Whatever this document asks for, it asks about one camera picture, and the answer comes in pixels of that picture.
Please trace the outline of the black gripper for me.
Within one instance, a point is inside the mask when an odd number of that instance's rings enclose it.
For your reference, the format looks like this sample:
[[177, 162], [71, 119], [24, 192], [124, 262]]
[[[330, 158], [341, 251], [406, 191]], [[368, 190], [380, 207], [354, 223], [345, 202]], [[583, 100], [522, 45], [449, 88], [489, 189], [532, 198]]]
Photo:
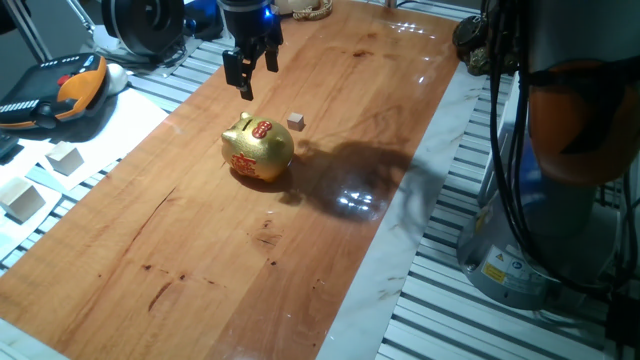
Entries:
[[219, 0], [218, 3], [236, 47], [222, 54], [226, 82], [239, 90], [242, 99], [252, 101], [254, 64], [251, 60], [264, 54], [267, 70], [279, 71], [278, 53], [283, 43], [281, 18], [270, 0]]

